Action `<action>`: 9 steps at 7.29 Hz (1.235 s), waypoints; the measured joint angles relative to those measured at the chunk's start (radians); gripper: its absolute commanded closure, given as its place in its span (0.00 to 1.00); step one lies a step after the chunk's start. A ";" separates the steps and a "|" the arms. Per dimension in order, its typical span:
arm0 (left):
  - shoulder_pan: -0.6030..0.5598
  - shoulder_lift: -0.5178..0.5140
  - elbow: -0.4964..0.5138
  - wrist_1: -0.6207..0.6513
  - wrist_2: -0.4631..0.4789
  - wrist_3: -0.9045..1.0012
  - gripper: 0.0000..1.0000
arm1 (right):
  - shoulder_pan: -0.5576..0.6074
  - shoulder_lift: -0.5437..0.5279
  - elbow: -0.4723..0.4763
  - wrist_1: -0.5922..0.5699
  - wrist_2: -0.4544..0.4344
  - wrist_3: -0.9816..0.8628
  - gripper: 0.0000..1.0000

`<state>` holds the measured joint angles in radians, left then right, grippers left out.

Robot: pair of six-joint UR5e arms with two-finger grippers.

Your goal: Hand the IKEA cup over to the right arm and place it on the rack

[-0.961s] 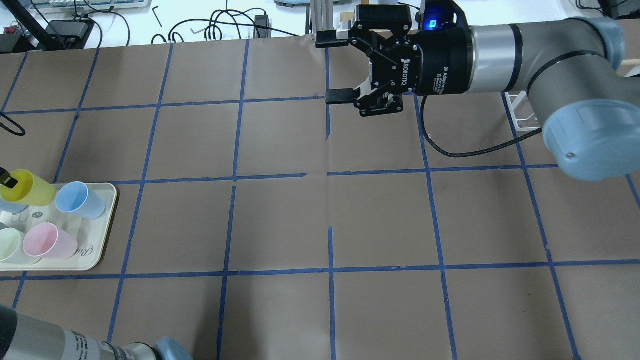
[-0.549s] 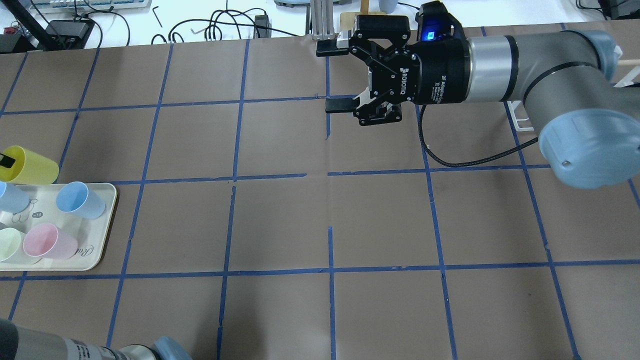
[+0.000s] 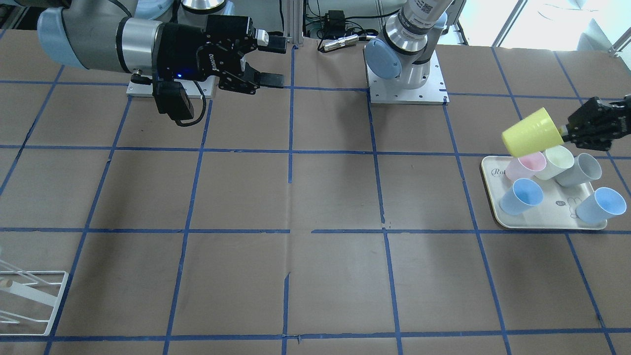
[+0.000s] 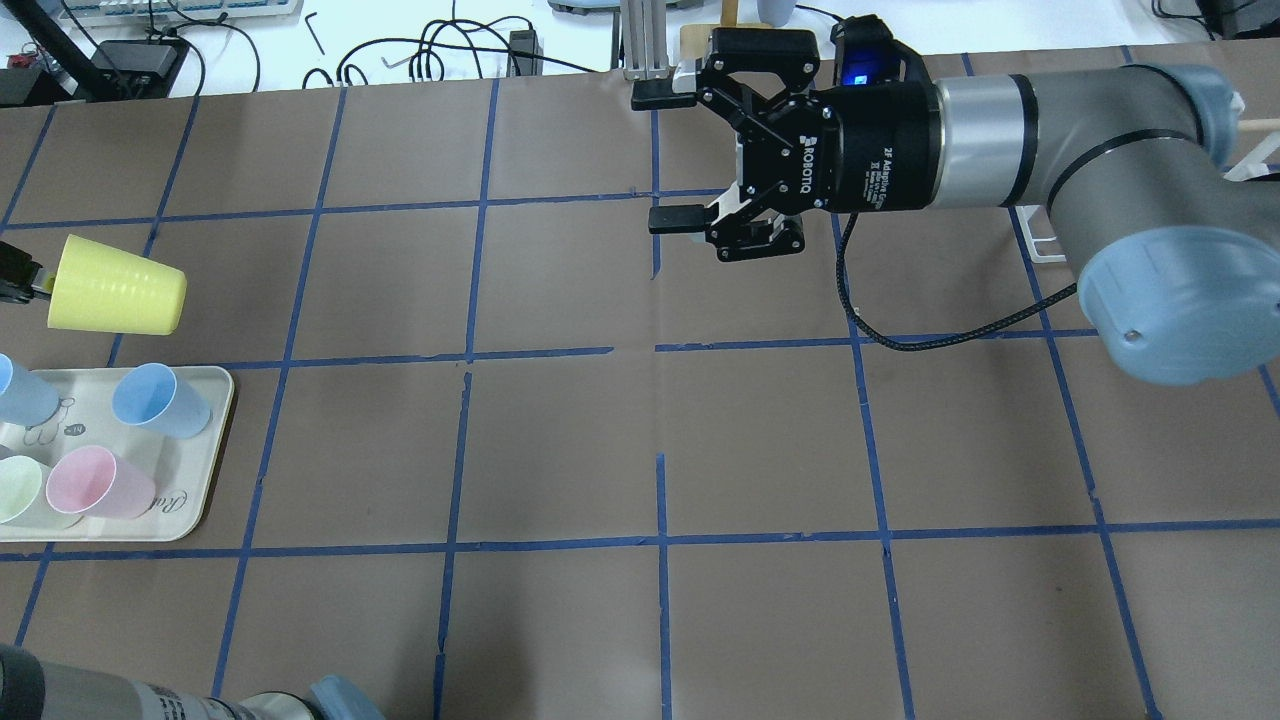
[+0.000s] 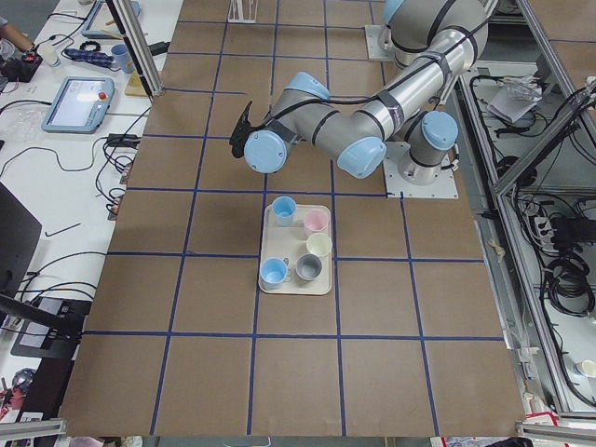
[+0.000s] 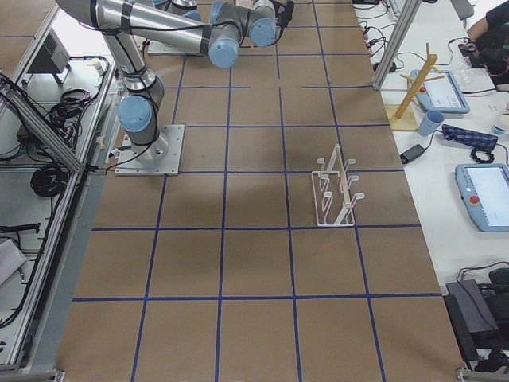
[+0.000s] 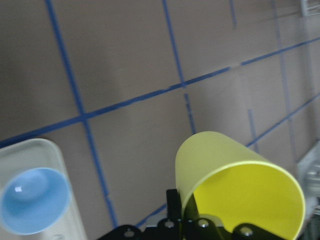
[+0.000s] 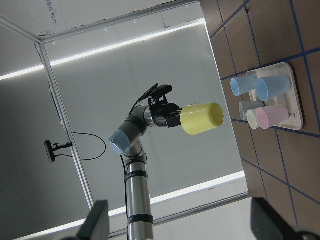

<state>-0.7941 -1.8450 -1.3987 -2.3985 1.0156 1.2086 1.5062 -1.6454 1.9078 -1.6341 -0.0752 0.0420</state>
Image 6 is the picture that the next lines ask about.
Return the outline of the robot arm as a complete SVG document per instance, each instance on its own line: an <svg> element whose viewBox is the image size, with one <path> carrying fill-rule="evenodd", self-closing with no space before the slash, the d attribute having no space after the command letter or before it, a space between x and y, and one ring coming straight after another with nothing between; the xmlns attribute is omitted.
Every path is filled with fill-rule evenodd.
<svg viewBox="0 0 509 382"><path fill-rule="evenodd" d="M255 1L244 7L214 2L210 19L195 19L196 5L178 2L166 11L140 1L59 1L58 6L82 25L100 32L122 74L129 95L119 106L119 121L134 158L149 161L165 156L157 114L164 96L162 82L146 64L136 37L173 46L184 53L208 57L217 68L238 60L245 39L260 48L273 45L278 7Z"/></svg>

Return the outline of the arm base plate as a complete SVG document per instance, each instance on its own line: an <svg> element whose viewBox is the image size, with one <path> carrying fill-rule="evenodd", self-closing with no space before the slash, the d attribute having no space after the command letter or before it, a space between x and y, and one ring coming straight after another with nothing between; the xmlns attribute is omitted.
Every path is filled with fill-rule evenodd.
<svg viewBox="0 0 509 382"><path fill-rule="evenodd" d="M145 151L145 147L132 146L127 133L122 144L130 146L119 154L120 164L115 167L119 176L158 176L179 174L181 151L185 135L184 125L160 125L159 137Z"/></svg>

